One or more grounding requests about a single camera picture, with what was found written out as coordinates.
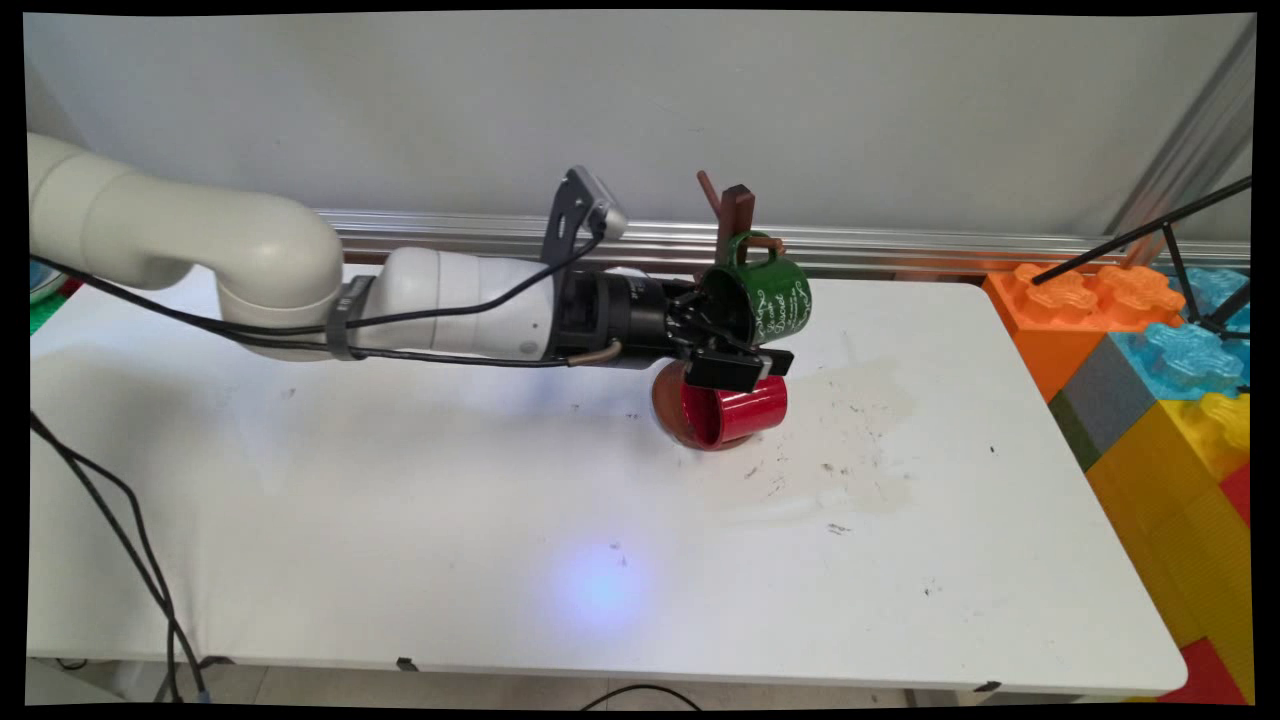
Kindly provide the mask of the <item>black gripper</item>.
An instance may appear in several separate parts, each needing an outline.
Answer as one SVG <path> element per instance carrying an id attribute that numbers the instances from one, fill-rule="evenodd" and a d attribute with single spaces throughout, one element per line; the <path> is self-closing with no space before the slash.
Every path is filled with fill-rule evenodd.
<path id="1" fill-rule="evenodd" d="M 689 357 L 686 386 L 735 393 L 786 375 L 794 363 L 790 351 L 756 348 L 732 314 L 690 281 L 631 270 L 557 277 L 553 355 L 600 354 L 616 341 L 621 350 L 604 366 L 648 369 L 663 357 Z"/>

